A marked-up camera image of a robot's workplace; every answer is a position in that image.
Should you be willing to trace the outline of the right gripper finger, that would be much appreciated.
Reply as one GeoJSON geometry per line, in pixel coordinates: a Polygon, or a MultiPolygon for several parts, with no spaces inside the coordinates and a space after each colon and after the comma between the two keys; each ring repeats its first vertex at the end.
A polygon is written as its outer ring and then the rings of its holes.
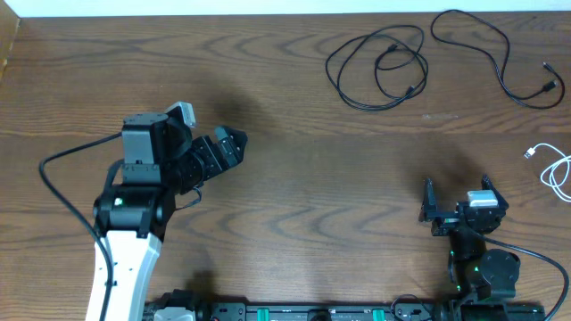
{"type": "Polygon", "coordinates": [[[430,222],[441,216],[438,210],[437,199],[434,192],[433,180],[427,177],[424,181],[423,201],[419,213],[419,221],[430,222]]]}
{"type": "Polygon", "coordinates": [[[490,190],[493,192],[497,199],[502,199],[503,196],[498,192],[495,186],[492,183],[492,180],[489,178],[487,174],[483,174],[481,178],[481,186],[483,190],[490,190]]]}

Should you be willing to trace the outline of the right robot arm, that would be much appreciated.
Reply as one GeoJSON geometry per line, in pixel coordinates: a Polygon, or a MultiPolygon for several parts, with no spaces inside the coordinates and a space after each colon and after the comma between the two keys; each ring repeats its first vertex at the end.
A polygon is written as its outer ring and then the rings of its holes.
{"type": "Polygon", "coordinates": [[[435,320],[507,320],[505,301],[516,294],[521,261],[511,252],[487,249],[485,235],[500,226],[509,204],[483,176],[480,190],[467,192],[453,211],[438,209],[434,184],[424,183],[419,219],[432,224],[433,236],[450,240],[449,276],[458,296],[434,307],[435,320]]]}

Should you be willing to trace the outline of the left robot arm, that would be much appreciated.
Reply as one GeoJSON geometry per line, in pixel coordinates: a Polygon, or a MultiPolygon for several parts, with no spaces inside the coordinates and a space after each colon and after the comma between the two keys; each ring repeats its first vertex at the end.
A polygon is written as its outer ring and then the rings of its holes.
{"type": "Polygon", "coordinates": [[[88,320],[139,320],[176,197],[244,159],[245,132],[220,126],[216,142],[193,137],[184,114],[141,113],[124,119],[124,157],[110,166],[95,200],[95,274],[88,320]]]}

